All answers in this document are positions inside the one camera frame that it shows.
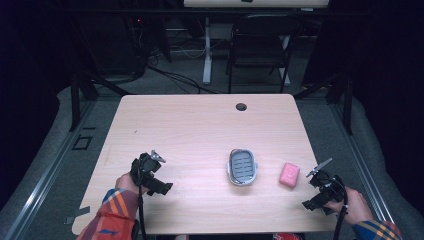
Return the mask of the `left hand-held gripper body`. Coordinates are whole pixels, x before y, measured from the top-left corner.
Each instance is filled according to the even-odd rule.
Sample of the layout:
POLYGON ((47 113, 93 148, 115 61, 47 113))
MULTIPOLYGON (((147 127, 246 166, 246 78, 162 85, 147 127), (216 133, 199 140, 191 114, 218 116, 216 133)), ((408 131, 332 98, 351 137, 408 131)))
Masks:
POLYGON ((161 187, 163 182, 156 179, 154 174, 161 168, 165 160, 155 151, 150 154, 142 153, 134 159, 131 165, 130 176, 136 186, 161 187))

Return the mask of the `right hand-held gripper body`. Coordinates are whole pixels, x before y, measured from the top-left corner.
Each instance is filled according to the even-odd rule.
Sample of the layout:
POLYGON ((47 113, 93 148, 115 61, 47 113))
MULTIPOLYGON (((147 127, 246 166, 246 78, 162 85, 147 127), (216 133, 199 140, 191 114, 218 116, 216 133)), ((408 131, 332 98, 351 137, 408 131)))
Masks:
POLYGON ((323 206, 321 209, 324 214, 330 215, 333 210, 325 207, 329 201, 342 202, 345 200, 345 185, 342 179, 338 175, 331 176, 324 167, 332 161, 332 158, 318 164, 308 174, 307 177, 311 176, 309 184, 319 190, 318 194, 323 195, 323 206))

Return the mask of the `pink soap bar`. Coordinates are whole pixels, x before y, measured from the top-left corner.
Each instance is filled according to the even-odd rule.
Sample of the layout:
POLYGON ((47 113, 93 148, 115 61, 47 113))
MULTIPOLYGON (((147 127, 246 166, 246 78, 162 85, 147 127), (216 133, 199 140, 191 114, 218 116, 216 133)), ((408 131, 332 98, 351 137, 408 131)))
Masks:
POLYGON ((285 163, 280 174, 279 183, 290 187, 295 188, 298 181, 298 176, 300 173, 300 168, 292 163, 285 163))

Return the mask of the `grey soap dish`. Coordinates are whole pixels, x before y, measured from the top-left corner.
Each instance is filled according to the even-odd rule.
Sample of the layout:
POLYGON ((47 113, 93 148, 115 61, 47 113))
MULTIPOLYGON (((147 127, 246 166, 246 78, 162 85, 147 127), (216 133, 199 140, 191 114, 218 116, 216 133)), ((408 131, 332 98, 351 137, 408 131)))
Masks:
POLYGON ((253 153, 247 149, 233 149, 229 155, 228 175, 237 186, 252 184, 257 177, 258 164, 253 153))

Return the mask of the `person's left hand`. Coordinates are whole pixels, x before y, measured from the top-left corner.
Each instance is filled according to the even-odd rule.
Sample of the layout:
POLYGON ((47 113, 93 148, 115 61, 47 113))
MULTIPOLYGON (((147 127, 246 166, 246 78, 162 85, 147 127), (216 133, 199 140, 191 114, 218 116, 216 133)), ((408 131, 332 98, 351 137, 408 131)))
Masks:
POLYGON ((128 191, 131 191, 131 192, 136 193, 136 194, 139 193, 139 187, 134 184, 130 173, 125 173, 125 174, 121 175, 116 180, 115 188, 116 189, 128 190, 128 191))

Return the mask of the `person's right hand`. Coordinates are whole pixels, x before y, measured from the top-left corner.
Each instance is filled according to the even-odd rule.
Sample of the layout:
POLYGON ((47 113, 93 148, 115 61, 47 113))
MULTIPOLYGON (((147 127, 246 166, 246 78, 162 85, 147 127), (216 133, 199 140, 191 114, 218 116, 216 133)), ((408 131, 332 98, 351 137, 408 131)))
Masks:
POLYGON ((348 208, 345 220, 349 224, 355 225, 360 222, 371 221, 374 219, 374 216, 362 193, 349 187, 346 187, 346 193, 348 198, 348 208))

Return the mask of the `red packet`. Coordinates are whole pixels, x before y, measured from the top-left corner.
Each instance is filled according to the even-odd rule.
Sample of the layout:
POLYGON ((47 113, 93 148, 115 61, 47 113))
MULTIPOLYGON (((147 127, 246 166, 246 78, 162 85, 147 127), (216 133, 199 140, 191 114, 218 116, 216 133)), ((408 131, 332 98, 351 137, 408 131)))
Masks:
POLYGON ((296 233, 274 233, 272 240, 304 240, 303 237, 296 233))

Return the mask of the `black tape square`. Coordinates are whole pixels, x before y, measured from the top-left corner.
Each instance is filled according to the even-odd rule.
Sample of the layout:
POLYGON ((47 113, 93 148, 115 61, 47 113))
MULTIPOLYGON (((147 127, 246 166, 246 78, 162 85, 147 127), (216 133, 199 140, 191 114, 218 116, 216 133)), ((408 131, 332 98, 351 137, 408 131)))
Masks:
POLYGON ((74 142, 72 149, 73 150, 87 150, 92 141, 92 136, 82 136, 79 135, 74 142))

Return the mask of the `grey tape strip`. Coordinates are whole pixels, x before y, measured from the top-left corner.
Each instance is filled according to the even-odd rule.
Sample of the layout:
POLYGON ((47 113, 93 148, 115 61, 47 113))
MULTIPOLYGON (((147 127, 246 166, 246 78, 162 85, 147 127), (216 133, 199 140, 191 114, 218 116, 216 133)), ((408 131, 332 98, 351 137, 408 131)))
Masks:
POLYGON ((76 210, 72 216, 66 217, 65 220, 64 220, 64 224, 65 225, 71 225, 77 217, 88 214, 89 212, 90 212, 89 206, 80 208, 80 209, 76 210))

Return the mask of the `black metal stand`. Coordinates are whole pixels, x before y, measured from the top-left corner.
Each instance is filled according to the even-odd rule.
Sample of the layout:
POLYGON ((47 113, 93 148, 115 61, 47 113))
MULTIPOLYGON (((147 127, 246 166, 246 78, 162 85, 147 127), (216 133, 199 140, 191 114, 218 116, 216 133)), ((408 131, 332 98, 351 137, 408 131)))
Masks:
POLYGON ((130 92, 118 87, 92 71, 75 68, 70 85, 72 112, 70 131, 74 131, 81 122, 81 97, 84 97, 88 101, 96 101, 99 97, 99 93, 94 86, 95 83, 106 87, 120 96, 130 95, 130 92))
POLYGON ((337 73, 328 79, 313 84, 305 90, 294 95, 294 98, 299 100, 318 91, 322 87, 329 86, 326 95, 328 104, 337 104, 343 98, 342 124, 349 135, 352 135, 351 116, 353 103, 353 79, 348 73, 337 73))

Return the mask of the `black folding chair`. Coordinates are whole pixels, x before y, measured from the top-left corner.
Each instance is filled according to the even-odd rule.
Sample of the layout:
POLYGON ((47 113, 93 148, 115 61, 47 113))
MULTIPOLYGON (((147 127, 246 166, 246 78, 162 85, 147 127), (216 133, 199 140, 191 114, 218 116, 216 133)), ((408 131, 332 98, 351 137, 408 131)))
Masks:
POLYGON ((231 29, 226 67, 228 92, 232 92, 234 85, 234 68, 268 68, 270 74, 282 69, 280 92, 283 92, 293 41, 301 30, 301 21, 291 15, 251 14, 239 18, 231 29))

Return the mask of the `white desk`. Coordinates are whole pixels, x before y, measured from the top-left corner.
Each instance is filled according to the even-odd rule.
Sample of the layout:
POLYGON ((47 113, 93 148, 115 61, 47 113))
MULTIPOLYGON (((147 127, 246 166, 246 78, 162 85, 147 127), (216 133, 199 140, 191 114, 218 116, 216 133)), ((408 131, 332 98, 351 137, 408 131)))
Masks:
MULTIPOLYGON (((185 7, 195 9, 205 8, 288 8, 313 11, 314 9, 324 9, 329 5, 330 0, 183 0, 185 7)), ((211 40, 229 40, 229 23, 216 23, 209 17, 205 19, 205 65, 203 73, 203 83, 209 85, 212 75, 212 52, 211 40)))

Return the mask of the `metal floor rail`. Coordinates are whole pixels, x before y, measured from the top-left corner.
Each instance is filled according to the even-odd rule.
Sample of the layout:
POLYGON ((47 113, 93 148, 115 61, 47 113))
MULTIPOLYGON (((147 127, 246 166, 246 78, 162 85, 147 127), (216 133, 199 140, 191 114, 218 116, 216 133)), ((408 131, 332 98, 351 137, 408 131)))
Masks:
POLYGON ((86 189, 90 163, 71 158, 72 146, 88 124, 95 103, 83 104, 79 125, 70 130, 68 104, 59 112, 28 171, 0 211, 0 240, 73 239, 71 225, 86 189))
POLYGON ((362 186, 366 191, 366 195, 370 199, 375 214, 380 220, 394 221, 388 208, 388 205, 386 204, 386 201, 384 200, 381 192, 379 191, 374 181, 374 178, 368 168, 367 163, 364 160, 364 157, 360 151, 359 146, 357 145, 354 136, 348 133, 343 124, 343 114, 341 110, 333 104, 329 106, 329 109, 334 119, 336 120, 337 126, 341 131, 343 138, 347 141, 348 148, 350 149, 351 154, 353 155, 353 165, 359 175, 362 186))

